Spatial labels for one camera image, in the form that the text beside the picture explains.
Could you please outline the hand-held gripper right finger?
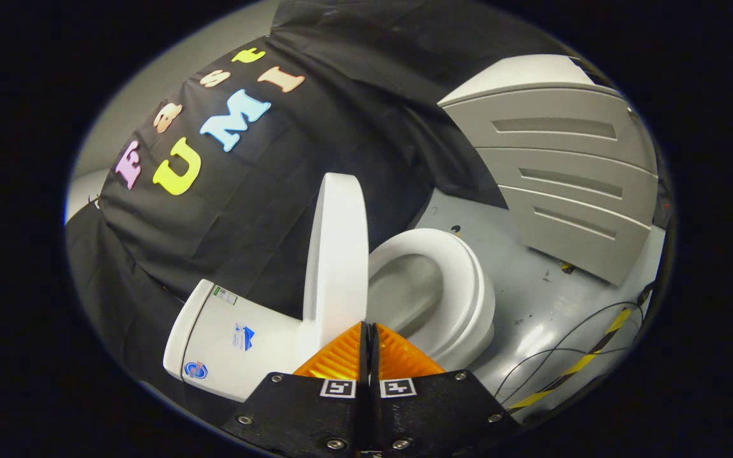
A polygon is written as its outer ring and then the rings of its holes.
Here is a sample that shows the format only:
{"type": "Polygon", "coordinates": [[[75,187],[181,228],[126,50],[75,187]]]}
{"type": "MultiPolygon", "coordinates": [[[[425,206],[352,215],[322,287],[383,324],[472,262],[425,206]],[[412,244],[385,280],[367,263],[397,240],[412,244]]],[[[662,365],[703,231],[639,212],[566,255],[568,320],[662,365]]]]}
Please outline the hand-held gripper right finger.
{"type": "Polygon", "coordinates": [[[520,430],[471,371],[447,371],[395,331],[370,325],[370,452],[480,456],[520,430]]]}

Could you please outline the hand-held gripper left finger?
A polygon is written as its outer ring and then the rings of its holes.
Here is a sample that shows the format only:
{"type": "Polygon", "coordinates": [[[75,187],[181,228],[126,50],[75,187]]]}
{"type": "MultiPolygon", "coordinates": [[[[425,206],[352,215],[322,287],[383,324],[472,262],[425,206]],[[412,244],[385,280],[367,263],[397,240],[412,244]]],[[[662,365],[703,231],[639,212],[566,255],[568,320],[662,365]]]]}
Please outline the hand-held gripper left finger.
{"type": "Polygon", "coordinates": [[[370,325],[361,321],[293,372],[269,372],[223,432],[277,456],[355,456],[366,412],[370,325]]]}

